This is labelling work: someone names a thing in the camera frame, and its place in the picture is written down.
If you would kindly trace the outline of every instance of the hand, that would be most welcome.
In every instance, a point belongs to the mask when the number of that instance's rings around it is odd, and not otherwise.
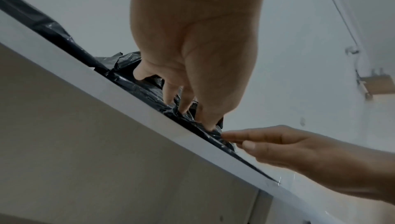
[[[262,0],[132,0],[131,29],[142,62],[136,79],[165,80],[163,101],[182,88],[179,111],[194,97],[206,129],[236,108],[257,55]]]
[[[395,202],[395,155],[275,126],[222,133],[258,162],[291,169],[334,191]]]

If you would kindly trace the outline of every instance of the black plastic bag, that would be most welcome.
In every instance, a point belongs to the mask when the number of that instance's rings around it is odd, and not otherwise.
[[[180,101],[179,96],[174,98],[174,104],[170,106],[163,102],[163,79],[158,76],[152,76],[143,81],[137,81],[133,77],[133,70],[141,61],[140,52],[133,52],[126,55],[118,53],[112,57],[94,58],[77,45],[59,23],[23,0],[0,0],[0,10],[32,29],[57,47],[63,49],[74,58],[89,67],[94,67],[96,72],[105,76],[133,96],[139,98],[150,107],[161,112],[163,115],[220,148],[265,177],[276,181],[239,157],[234,152],[232,144],[221,139],[222,120],[212,132],[206,131],[201,124],[196,123],[193,118],[196,113],[197,102],[194,102],[190,110],[185,115],[182,115],[177,110],[177,105]]]

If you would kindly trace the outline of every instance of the white ceiling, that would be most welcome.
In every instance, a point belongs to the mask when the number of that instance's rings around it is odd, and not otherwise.
[[[340,0],[373,67],[395,74],[395,0]]]

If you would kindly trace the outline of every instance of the fingernail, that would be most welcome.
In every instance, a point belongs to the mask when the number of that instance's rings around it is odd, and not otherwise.
[[[254,150],[255,149],[255,143],[251,141],[244,141],[243,142],[243,149],[245,150]]]

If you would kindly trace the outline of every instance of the finger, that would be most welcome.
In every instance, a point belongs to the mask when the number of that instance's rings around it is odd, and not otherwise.
[[[212,131],[215,125],[223,117],[223,114],[205,110],[202,104],[198,104],[195,120],[200,122],[206,130]]]
[[[184,86],[181,92],[181,101],[178,106],[178,111],[181,112],[181,114],[187,112],[194,98],[195,94],[193,93],[192,88],[190,86]]]
[[[255,143],[244,141],[243,149],[260,161],[282,164],[291,167],[301,164],[305,156],[301,150],[294,145],[281,145],[276,143]]]
[[[221,137],[230,142],[240,142],[244,140],[254,142],[267,142],[289,144],[293,143],[295,138],[287,138],[290,135],[300,136],[301,131],[288,126],[273,126],[267,128],[244,129],[223,132]]]
[[[173,85],[165,81],[163,85],[163,102],[167,105],[171,104],[178,93],[178,89],[178,85]]]
[[[133,76],[137,80],[143,80],[153,75],[155,75],[155,73],[149,71],[148,66],[144,60],[141,60],[140,64],[133,71]]]

